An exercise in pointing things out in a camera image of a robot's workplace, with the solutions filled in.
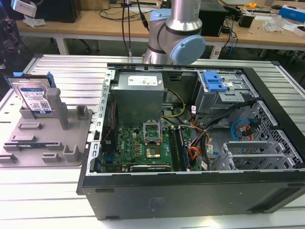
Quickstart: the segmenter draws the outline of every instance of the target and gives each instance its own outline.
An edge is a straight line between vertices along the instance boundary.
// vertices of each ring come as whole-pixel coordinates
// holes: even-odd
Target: table leg
[[[221,46],[213,46],[210,59],[217,60],[219,58],[219,54],[220,54],[221,48],[222,48]]]
[[[268,50],[267,49],[263,49],[261,54],[259,55],[260,58],[265,58],[266,54],[267,54]]]
[[[69,50],[65,39],[62,37],[56,37],[55,39],[57,42],[60,55],[69,55]]]
[[[100,40],[95,40],[95,49],[96,49],[96,51],[101,50]]]

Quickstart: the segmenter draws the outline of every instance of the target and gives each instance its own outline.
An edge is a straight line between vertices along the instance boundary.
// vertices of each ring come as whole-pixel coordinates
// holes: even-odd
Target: yellow wire
[[[173,114],[173,115],[161,115],[162,118],[175,118],[175,117],[179,117],[180,115],[182,115],[185,111],[185,103],[183,102],[182,98],[172,89],[167,89],[168,91],[174,93],[183,103],[183,109],[179,114]]]

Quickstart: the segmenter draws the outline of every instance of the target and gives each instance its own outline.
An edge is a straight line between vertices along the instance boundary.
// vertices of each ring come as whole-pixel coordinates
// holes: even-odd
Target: cardboard box
[[[301,9],[301,8],[295,9],[287,5],[284,5],[280,10],[279,15],[281,15],[283,18],[305,22],[305,9]]]

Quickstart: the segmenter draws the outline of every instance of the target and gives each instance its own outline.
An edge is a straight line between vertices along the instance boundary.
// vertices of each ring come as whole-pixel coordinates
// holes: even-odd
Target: blue plastic latch
[[[215,71],[203,72],[203,79],[210,92],[226,92],[227,88],[223,85],[221,77]]]
[[[56,84],[55,84],[53,75],[50,72],[48,72],[48,74],[46,76],[49,79],[51,88],[56,88]]]
[[[22,72],[21,72],[21,73],[13,72],[13,77],[18,78],[18,77],[22,77],[22,76],[23,76],[23,73],[22,73]]]

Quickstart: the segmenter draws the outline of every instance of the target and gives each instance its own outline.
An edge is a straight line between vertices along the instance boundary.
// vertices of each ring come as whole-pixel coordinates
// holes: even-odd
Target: aluminum extrusion table
[[[141,58],[110,56],[44,55],[34,58],[25,73],[52,72],[61,99],[68,108],[86,104],[96,112],[108,62],[140,63]],[[230,64],[231,67],[253,67],[305,134],[305,92],[281,67],[271,62],[198,60],[202,66]],[[21,101],[10,90],[0,103],[0,144],[7,140],[17,123]],[[92,118],[91,130],[94,127]],[[135,219],[98,221],[85,196],[75,192],[80,167],[50,169],[0,170],[1,228],[305,228],[305,196],[283,209],[264,215],[207,216],[193,218]]]

